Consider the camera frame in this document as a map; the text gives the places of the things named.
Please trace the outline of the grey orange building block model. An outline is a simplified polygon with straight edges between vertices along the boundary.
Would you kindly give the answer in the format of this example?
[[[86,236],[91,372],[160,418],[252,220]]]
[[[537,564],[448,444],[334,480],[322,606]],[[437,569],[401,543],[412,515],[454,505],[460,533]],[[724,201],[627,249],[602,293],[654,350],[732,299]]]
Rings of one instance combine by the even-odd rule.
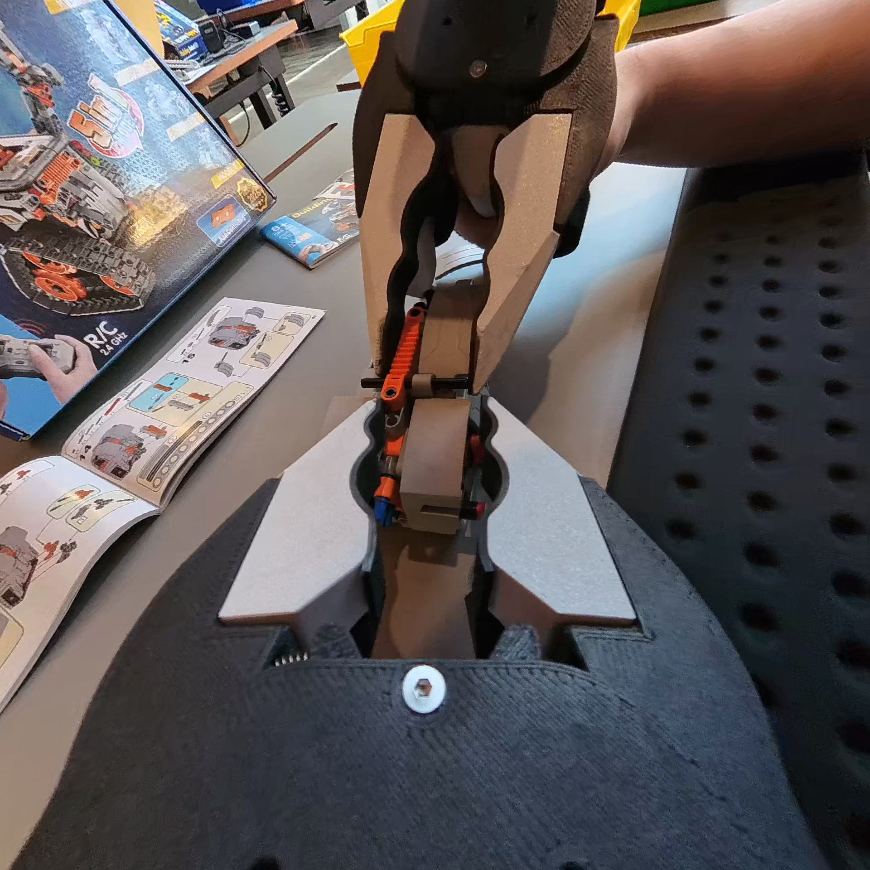
[[[457,533],[484,505],[471,496],[484,451],[473,422],[473,327],[484,288],[472,280],[431,290],[405,315],[379,376],[385,435],[373,512],[381,527]]]

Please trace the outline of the yellow plastic bin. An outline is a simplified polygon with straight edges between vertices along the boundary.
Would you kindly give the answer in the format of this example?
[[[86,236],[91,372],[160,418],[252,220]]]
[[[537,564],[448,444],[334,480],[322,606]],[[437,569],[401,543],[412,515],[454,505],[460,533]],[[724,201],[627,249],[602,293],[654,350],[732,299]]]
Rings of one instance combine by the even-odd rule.
[[[403,1],[392,1],[363,21],[348,28],[340,34],[360,80],[371,69],[377,54],[377,46],[381,33],[393,31]],[[616,52],[620,52],[628,44],[633,30],[638,22],[641,1],[606,1],[599,16],[616,16],[619,21],[618,35],[615,40]]]

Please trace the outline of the person's right forearm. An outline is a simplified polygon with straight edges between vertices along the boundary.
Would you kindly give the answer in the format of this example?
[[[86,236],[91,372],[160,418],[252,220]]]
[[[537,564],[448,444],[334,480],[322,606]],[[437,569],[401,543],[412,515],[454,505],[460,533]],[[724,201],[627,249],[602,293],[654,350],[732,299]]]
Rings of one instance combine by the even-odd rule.
[[[868,146],[869,4],[787,1],[616,56],[597,172]]]

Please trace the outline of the grey desk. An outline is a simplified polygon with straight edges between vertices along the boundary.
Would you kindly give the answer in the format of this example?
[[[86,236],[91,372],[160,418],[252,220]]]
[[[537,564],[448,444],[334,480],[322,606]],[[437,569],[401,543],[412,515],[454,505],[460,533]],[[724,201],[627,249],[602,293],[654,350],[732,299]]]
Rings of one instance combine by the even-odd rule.
[[[593,183],[580,245],[549,268],[491,390],[577,471],[606,486],[685,170],[615,164]],[[2,439],[2,473],[59,454],[93,410],[162,356],[219,299],[289,303],[324,320],[200,457],[165,512],[116,543],[1,718],[1,866],[38,823],[82,717],[140,614],[190,554],[267,479],[321,438],[333,397],[369,361],[359,246],[308,271],[257,232],[34,440]]]

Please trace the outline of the blue toy box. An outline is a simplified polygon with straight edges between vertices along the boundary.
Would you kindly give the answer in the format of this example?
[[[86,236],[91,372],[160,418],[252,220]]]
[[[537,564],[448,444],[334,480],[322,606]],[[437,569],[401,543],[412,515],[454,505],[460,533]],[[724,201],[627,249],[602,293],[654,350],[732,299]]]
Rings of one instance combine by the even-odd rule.
[[[1,3],[2,434],[27,440],[275,203],[109,2]]]

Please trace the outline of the small closed blue booklet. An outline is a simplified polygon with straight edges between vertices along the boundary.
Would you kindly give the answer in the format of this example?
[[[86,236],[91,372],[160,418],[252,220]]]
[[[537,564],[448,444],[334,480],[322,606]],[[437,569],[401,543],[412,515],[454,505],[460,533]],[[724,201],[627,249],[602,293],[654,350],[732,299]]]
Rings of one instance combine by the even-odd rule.
[[[309,270],[358,238],[354,171],[335,179],[304,208],[261,229],[264,240]]]

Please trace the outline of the small blue yellow package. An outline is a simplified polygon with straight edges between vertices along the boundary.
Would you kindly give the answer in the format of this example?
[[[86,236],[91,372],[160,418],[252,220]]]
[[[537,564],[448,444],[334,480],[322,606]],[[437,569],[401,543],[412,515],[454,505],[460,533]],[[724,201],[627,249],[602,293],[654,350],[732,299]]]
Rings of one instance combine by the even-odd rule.
[[[198,60],[208,53],[194,21],[164,1],[155,1],[155,9],[168,59]]]

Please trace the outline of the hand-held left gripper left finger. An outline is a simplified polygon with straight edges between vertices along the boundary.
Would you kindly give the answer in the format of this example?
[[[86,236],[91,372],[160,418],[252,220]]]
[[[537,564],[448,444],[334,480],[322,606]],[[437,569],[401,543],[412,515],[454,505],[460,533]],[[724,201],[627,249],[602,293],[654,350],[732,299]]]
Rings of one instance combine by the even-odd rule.
[[[218,613],[226,624],[289,625],[309,647],[326,624],[351,630],[373,523],[355,472],[371,438],[369,399],[285,469]]]

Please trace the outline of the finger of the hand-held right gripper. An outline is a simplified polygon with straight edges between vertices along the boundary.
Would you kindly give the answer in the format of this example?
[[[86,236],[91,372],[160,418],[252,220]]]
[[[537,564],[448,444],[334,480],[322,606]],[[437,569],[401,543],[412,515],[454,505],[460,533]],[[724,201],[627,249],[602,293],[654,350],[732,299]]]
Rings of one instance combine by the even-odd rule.
[[[372,363],[386,374],[406,315],[406,296],[423,296],[436,271],[426,183],[436,144],[415,115],[387,114],[359,220],[365,311]]]
[[[495,149],[504,213],[484,261],[489,293],[476,321],[474,392],[504,356],[556,250],[553,224],[570,127],[569,114],[535,114]]]

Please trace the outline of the black studded mat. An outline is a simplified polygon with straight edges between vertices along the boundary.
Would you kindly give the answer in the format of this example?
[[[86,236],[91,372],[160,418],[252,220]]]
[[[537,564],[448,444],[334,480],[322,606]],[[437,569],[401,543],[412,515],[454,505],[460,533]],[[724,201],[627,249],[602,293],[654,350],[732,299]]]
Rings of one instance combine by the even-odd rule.
[[[839,868],[869,849],[868,209],[860,150],[687,175],[608,483],[727,630]]]

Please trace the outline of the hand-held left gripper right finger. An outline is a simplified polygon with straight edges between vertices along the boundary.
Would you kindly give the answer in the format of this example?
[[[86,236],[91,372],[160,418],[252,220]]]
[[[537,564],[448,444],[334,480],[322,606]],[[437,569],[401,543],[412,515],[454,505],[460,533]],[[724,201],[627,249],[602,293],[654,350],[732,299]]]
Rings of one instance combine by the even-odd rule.
[[[486,520],[495,579],[489,610],[504,626],[632,626],[626,593],[580,474],[488,398],[489,440],[502,472],[499,501]]]

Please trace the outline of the brown table with black legs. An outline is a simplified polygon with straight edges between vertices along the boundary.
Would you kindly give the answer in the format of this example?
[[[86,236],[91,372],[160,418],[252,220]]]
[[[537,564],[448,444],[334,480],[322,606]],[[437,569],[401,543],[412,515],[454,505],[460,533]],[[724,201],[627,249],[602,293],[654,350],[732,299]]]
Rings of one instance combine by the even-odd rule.
[[[277,121],[264,93],[265,89],[271,89],[275,96],[280,116],[286,116],[294,109],[295,104],[285,81],[285,64],[278,46],[297,32],[298,25],[293,20],[261,29],[255,37],[245,40],[238,52],[203,67],[186,84],[207,113],[220,123],[235,146],[239,146],[240,141],[224,117],[233,107],[250,100],[264,129]]]

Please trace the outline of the open instruction booklet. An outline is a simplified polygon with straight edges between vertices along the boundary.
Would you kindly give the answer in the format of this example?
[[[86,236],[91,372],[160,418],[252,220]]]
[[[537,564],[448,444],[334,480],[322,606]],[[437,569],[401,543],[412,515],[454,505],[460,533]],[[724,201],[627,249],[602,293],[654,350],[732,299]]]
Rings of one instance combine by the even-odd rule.
[[[60,454],[1,483],[1,707],[14,697],[103,554],[157,516],[199,453],[323,319],[222,299]]]

